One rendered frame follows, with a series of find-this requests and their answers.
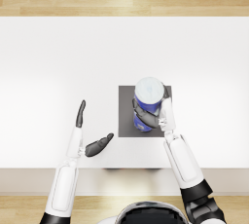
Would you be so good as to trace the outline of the dark grey square mat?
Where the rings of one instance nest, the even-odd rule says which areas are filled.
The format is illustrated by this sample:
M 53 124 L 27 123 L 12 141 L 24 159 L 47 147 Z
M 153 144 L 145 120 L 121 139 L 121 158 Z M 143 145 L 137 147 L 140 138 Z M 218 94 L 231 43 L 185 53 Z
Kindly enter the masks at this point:
M 119 137 L 163 137 L 160 128 L 140 131 L 133 123 L 134 86 L 119 86 Z

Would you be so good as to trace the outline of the blue can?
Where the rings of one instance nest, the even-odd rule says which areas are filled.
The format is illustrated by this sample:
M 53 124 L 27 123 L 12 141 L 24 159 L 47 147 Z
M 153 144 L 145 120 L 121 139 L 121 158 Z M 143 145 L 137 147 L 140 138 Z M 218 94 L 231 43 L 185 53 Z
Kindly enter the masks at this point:
M 145 77 L 135 85 L 134 97 L 140 107 L 150 113 L 159 111 L 163 95 L 163 83 L 157 78 Z
M 135 127 L 140 130 L 140 131 L 143 131 L 143 132 L 148 132 L 148 131 L 151 131 L 152 129 L 145 125 L 137 116 L 136 114 L 133 114 L 133 123 L 135 125 Z

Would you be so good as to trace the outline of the dark round robot body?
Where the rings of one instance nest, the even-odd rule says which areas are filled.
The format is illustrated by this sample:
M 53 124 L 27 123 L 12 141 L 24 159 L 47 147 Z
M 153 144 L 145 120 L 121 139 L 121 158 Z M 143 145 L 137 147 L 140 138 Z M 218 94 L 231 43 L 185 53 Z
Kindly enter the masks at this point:
M 117 216 L 97 224 L 190 224 L 184 213 L 174 205 L 147 201 L 125 207 Z

